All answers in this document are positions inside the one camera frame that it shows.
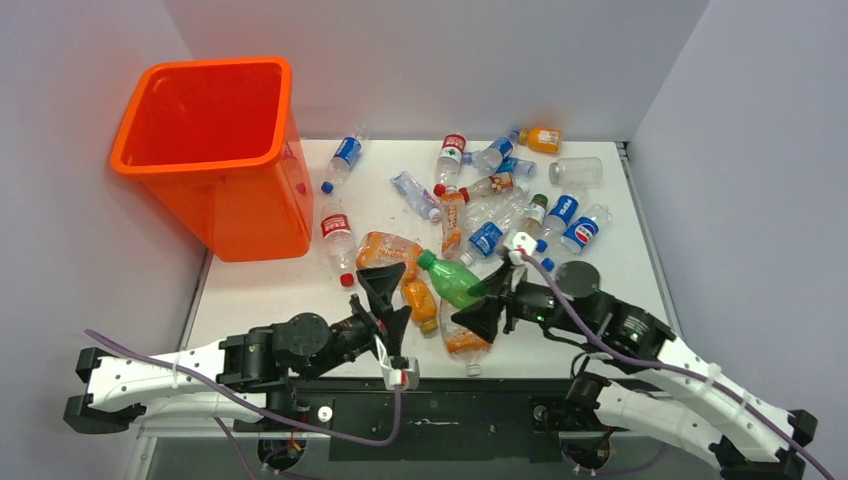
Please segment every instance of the green plastic bottle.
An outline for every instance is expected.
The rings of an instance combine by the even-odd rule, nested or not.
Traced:
[[[430,274],[436,293],[454,307],[462,310],[479,300],[479,297],[469,294],[468,289],[478,285],[480,279],[463,265],[439,260],[435,253],[424,250],[418,257],[418,266]]]

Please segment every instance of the red label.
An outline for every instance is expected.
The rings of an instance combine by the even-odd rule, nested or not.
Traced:
[[[465,151],[465,137],[462,135],[457,135],[452,133],[445,137],[445,141],[442,142],[442,148],[453,147],[460,151],[460,153]]]
[[[347,220],[347,215],[340,213],[330,215],[321,221],[321,236],[326,238],[327,235],[338,230],[345,230],[350,233],[350,222]]]

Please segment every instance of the white cable tie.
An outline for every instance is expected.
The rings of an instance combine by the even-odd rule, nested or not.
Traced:
[[[173,382],[171,382],[171,388],[174,390],[180,389],[180,384],[177,382],[179,373],[177,372],[177,365],[180,364],[180,354],[183,353],[182,350],[177,350],[177,357],[174,359],[174,363],[171,364],[171,374],[174,376]]]
[[[698,387],[697,390],[692,392],[691,395],[678,395],[678,400],[686,400],[689,398],[704,398],[713,389],[713,384],[715,383],[719,375],[721,375],[721,366],[719,366],[717,363],[711,363],[707,365],[707,379],[701,384],[700,387]]]

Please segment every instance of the blue label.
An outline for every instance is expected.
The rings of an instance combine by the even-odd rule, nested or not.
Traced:
[[[486,222],[479,230],[474,232],[474,235],[471,235],[468,241],[484,257],[488,257],[495,252],[495,246],[502,236],[503,232],[494,223]]]
[[[562,236],[576,243],[580,247],[580,251],[583,251],[583,247],[595,238],[598,230],[600,230],[598,224],[591,218],[580,217],[568,227],[568,230]]]
[[[557,200],[557,204],[554,205],[554,208],[551,209],[551,213],[548,215],[553,215],[555,217],[559,217],[568,225],[568,222],[571,221],[571,217],[577,213],[577,207],[580,206],[577,199],[572,197],[571,195],[562,195]]]
[[[360,150],[362,150],[362,144],[359,143],[359,140],[353,137],[345,137],[342,139],[342,143],[339,144],[339,148],[333,156],[341,158],[352,167],[356,163],[356,157],[359,155]]]
[[[489,148],[494,148],[501,152],[501,155],[506,158],[510,153],[512,153],[512,141],[510,141],[507,137],[501,137],[492,142],[492,144],[489,145]]]
[[[495,170],[495,173],[512,173],[515,170],[515,159],[512,157],[504,158],[501,165]]]

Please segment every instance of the screw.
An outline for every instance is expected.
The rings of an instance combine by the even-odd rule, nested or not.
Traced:
[[[327,423],[330,419],[333,418],[333,409],[327,406],[323,406],[318,409],[318,420],[322,423]]]

